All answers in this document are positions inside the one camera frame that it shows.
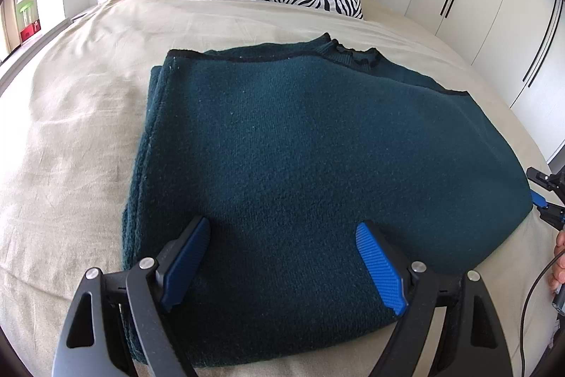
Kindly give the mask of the person's right hand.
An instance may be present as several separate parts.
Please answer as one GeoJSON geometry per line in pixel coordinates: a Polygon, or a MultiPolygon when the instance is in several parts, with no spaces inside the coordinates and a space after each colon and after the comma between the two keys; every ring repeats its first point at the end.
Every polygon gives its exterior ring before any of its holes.
{"type": "Polygon", "coordinates": [[[565,231],[560,231],[555,240],[553,253],[561,254],[561,257],[553,264],[551,274],[549,275],[549,287],[552,292],[556,292],[562,284],[565,283],[565,231]]]}

